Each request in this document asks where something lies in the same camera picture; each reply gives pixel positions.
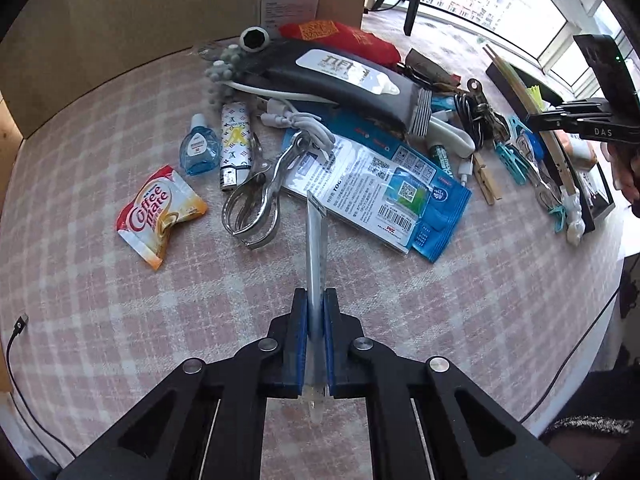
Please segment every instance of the printed lighter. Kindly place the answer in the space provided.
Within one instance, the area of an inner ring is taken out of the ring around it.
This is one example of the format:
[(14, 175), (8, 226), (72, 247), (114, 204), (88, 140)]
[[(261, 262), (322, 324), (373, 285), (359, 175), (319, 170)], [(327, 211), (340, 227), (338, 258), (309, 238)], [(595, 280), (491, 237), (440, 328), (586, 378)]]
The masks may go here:
[(252, 153), (248, 107), (243, 102), (222, 107), (222, 154), (220, 189), (231, 191), (242, 184), (251, 169)]

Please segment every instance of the plaid tablecloth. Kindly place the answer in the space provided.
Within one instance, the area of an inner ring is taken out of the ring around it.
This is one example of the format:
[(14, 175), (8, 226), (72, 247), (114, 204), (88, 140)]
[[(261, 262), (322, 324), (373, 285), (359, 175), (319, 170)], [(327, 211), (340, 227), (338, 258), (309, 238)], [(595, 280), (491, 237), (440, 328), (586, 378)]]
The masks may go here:
[[(175, 54), (106, 83), (18, 156), (0, 228), (2, 341), (27, 312), (11, 352), (16, 380), (44, 426), (77, 452), (183, 359), (227, 358), (263, 336), (305, 286), (303, 203), (283, 198), (277, 241), (249, 252), (222, 227), (215, 172), (188, 178), (210, 210), (174, 229), (158, 272), (114, 230), (151, 173), (178, 168), (191, 115), (216, 124), (203, 63)], [(255, 129), (266, 153), (277, 152), (282, 133)], [(486, 158), (504, 197), (488, 207), (471, 179), (474, 196), (436, 264), (329, 219), (327, 282), (366, 335), (401, 356), (450, 358), (522, 416), (615, 290), (622, 224), (613, 212), (573, 248), (532, 188)], [(364, 402), (328, 404), (316, 426), (300, 402), (268, 402), (264, 478), (370, 478)]]

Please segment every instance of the blue bottle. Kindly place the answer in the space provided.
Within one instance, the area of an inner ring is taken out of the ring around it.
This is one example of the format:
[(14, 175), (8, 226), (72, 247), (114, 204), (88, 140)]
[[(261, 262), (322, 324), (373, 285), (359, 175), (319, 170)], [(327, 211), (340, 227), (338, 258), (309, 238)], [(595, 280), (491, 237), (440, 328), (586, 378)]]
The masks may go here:
[(180, 166), (187, 175), (215, 170), (220, 164), (220, 141), (207, 128), (203, 114), (191, 118), (191, 131), (180, 145)]

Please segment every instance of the blue plastic clip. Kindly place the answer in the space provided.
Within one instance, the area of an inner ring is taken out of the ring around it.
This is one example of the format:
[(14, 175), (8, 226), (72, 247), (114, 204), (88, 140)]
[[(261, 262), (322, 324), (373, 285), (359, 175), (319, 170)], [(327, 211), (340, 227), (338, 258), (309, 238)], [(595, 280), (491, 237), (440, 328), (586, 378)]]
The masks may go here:
[(495, 145), (495, 153), (505, 165), (511, 176), (518, 186), (524, 186), (527, 183), (527, 165), (520, 160), (519, 154), (509, 149), (509, 145), (498, 142)]
[(556, 225), (554, 231), (559, 233), (564, 230), (564, 224), (566, 223), (566, 209), (563, 205), (556, 206), (549, 210), (549, 214), (556, 217)]
[(511, 133), (511, 138), (515, 139), (522, 133), (527, 136), (529, 139), (529, 143), (531, 144), (531, 149), (533, 150), (533, 155), (536, 157), (536, 160), (542, 160), (545, 158), (545, 152), (542, 149), (542, 143), (540, 138), (529, 130), (525, 124), (518, 118), (518, 116), (511, 115), (507, 118), (507, 124), (509, 125), (509, 131)]

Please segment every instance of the coffee creamer packet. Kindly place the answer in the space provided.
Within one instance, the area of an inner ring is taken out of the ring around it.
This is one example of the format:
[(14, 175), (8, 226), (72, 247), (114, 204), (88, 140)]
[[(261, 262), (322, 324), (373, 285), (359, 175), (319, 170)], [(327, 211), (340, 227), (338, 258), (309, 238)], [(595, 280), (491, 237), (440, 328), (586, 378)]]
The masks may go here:
[(158, 270), (171, 226), (204, 215), (207, 204), (171, 166), (156, 171), (116, 220), (116, 230), (133, 250)]

